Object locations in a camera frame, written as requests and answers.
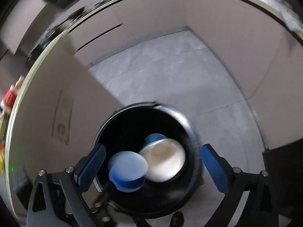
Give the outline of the blue white noodle cup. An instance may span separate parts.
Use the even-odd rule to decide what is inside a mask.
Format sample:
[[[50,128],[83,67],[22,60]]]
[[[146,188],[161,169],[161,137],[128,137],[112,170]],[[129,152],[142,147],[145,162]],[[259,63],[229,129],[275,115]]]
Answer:
[[[183,168],[186,157],[179,142],[159,133],[147,136],[139,154],[148,163],[146,178],[153,182],[166,182],[174,178]]]

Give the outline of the black trash bucket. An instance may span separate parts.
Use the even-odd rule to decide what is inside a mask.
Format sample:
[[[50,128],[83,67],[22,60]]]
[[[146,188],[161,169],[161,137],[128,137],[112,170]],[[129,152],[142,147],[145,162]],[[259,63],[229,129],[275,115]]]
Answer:
[[[146,219],[182,208],[202,172],[200,137],[171,105],[142,102],[113,113],[97,133],[106,155],[94,178],[98,191],[112,183],[110,201],[122,212]]]

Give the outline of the red white noodle cup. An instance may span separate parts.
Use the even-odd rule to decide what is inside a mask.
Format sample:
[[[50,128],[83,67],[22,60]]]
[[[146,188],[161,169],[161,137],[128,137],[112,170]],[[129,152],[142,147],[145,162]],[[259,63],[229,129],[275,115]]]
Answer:
[[[10,114],[13,108],[13,105],[16,101],[16,97],[21,89],[21,86],[24,82],[25,77],[21,75],[15,85],[11,85],[10,89],[4,95],[1,101],[1,109],[3,112]]]

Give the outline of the yellow spray can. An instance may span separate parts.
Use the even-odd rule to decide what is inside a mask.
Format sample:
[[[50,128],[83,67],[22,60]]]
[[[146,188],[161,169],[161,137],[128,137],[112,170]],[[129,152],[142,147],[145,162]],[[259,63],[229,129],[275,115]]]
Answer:
[[[8,129],[8,122],[10,115],[2,112],[1,113],[1,135],[0,135],[0,172],[1,175],[5,172],[5,143],[6,143],[6,134]]]

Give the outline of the small blue paper cup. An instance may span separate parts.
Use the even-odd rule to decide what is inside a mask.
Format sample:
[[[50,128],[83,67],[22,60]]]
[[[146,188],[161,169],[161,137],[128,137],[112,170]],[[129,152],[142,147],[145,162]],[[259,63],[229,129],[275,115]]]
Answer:
[[[146,159],[138,153],[122,151],[109,160],[109,180],[118,191],[135,192],[144,182],[148,171]]]

